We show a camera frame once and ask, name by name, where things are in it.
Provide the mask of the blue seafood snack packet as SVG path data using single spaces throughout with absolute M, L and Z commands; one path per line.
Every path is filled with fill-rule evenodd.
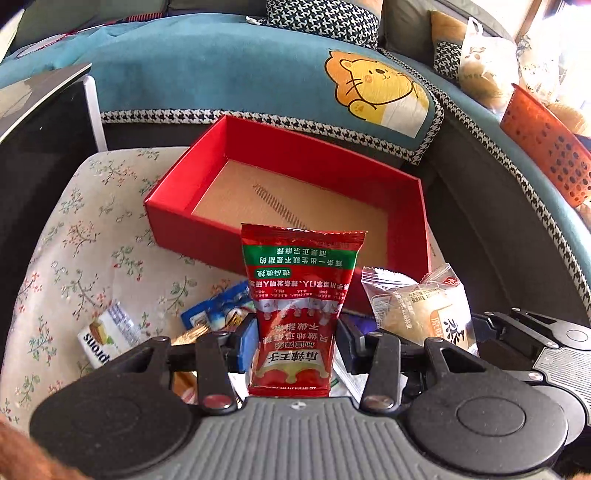
M 245 280 L 190 307 L 181 313 L 180 318 L 186 330 L 204 325 L 211 331 L 231 331 L 254 312 L 256 308 L 249 295 L 249 281 Z

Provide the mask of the steamed cake clear packet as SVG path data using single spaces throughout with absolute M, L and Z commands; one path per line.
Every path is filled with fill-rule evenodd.
M 361 281 L 379 328 L 418 345 L 439 337 L 478 353 L 466 291 L 451 265 L 440 266 L 420 282 L 365 267 Z

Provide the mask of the red jujube snack packet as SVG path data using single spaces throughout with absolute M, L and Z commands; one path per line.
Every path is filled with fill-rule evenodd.
M 335 329 L 365 232 L 245 224 L 240 237 L 259 328 L 249 394 L 328 396 Z

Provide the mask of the gold walnut snack packet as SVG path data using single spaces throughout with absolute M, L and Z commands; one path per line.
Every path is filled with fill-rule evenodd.
M 182 370 L 172 373 L 171 390 L 185 404 L 197 402 L 197 372 L 194 369 L 195 343 L 207 333 L 211 333 L 211 328 L 207 324 L 199 324 L 171 341 L 172 347 L 181 348 L 181 360 L 178 365 L 182 367 Z

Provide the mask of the red cardboard box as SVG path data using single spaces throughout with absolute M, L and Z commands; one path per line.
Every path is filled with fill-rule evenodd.
M 421 280 L 431 270 L 419 179 L 317 138 L 224 116 L 144 200 L 156 243 L 245 274 L 240 228 L 363 231 L 359 267 Z

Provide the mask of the orange plastic basket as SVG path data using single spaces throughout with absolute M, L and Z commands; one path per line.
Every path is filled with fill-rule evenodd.
M 590 152 L 550 110 L 517 84 L 501 129 L 534 161 L 571 207 L 590 198 Z

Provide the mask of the white plastic bag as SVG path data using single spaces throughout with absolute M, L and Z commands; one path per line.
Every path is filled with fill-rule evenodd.
M 517 45 L 512 40 L 485 35 L 483 25 L 470 17 L 458 78 L 467 95 L 495 114 L 502 114 L 519 83 Z

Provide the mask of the teal lion sofa cover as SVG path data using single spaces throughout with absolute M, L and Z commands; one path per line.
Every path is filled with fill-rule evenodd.
M 416 140 L 349 114 L 325 64 L 356 46 L 199 13 L 92 28 L 1 65 L 1 82 L 90 63 L 105 122 L 207 125 L 223 114 L 365 147 L 420 176 L 429 222 L 472 305 L 590 305 L 590 233 L 498 119 L 418 61 L 401 68 L 436 99 Z

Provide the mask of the black glossy side table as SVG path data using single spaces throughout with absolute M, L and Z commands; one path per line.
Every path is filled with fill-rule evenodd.
M 28 263 L 63 189 L 87 157 L 107 149 L 91 65 L 1 89 L 1 350 Z

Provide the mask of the small houndstooth orange pillow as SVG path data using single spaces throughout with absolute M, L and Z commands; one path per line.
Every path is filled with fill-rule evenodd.
M 467 23 L 440 11 L 431 11 L 434 70 L 454 84 L 459 83 L 461 51 Z

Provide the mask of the grey sofa back cushion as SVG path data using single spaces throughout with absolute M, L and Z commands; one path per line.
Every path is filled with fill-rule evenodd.
M 511 39 L 509 32 L 474 1 L 385 0 L 379 46 L 423 64 L 431 64 L 434 57 L 431 11 L 441 11 L 463 23 L 474 17 L 488 35 Z

